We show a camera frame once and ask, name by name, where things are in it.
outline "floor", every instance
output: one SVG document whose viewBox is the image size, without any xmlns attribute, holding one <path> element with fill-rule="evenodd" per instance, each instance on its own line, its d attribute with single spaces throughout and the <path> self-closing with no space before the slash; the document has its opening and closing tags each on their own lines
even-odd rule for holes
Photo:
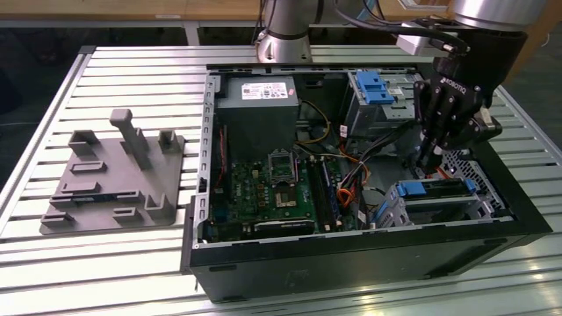
<svg viewBox="0 0 562 316">
<path fill-rule="evenodd" d="M 313 43 L 369 42 L 361 32 L 315 30 Z M 250 43 L 253 29 L 202 30 L 205 45 Z M 0 188 L 3 187 L 59 85 L 83 45 L 186 45 L 182 29 L 0 30 L 2 73 L 23 98 L 22 106 L 0 115 Z M 505 86 L 556 144 L 562 147 L 562 24 L 532 61 Z"/>
</svg>

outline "aluminum slotted table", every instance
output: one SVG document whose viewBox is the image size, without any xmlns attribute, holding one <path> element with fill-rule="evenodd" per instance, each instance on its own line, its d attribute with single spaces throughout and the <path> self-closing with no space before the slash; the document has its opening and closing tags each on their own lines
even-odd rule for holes
<svg viewBox="0 0 562 316">
<path fill-rule="evenodd" d="M 98 47 L 78 56 L 0 194 L 0 315 L 502 315 L 562 306 L 562 154 L 504 88 L 492 113 L 505 131 L 492 145 L 554 233 L 469 272 L 249 302 L 213 304 L 179 274 L 183 217 L 169 227 L 43 236 L 40 216 L 71 156 L 75 129 L 119 135 L 107 117 L 133 110 L 146 136 L 174 128 L 186 144 L 179 205 L 190 202 L 199 164 L 207 65 L 255 63 L 253 47 Z M 315 46 L 317 63 L 422 63 L 394 46 Z"/>
</svg>

